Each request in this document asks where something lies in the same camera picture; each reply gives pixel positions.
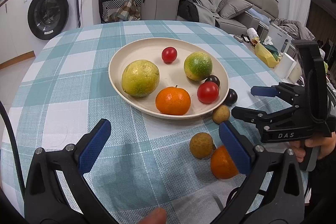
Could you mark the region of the person's right hand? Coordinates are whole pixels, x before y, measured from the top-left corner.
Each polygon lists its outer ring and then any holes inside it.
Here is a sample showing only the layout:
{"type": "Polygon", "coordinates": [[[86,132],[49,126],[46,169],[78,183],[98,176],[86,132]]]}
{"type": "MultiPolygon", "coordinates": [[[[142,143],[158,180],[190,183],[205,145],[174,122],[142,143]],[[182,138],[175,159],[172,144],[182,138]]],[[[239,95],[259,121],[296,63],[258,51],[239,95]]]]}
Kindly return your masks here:
{"type": "MultiPolygon", "coordinates": [[[[305,150],[301,147],[300,141],[290,141],[290,147],[295,153],[298,162],[303,162],[306,155],[305,150]]],[[[335,149],[335,132],[331,133],[331,137],[323,137],[321,135],[315,135],[310,139],[304,140],[304,145],[307,148],[320,147],[318,159],[322,159],[333,152],[335,149]]]]}

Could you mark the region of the person's left hand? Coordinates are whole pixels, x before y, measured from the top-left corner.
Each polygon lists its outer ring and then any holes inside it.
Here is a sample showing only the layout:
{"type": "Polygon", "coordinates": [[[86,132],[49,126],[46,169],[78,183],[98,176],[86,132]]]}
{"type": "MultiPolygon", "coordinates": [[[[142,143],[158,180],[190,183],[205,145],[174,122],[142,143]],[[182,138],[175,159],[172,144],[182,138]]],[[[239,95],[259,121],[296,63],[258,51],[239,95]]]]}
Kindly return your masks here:
{"type": "Polygon", "coordinates": [[[162,207],[157,207],[151,211],[138,224],[165,224],[167,220],[167,212],[162,207]]]}

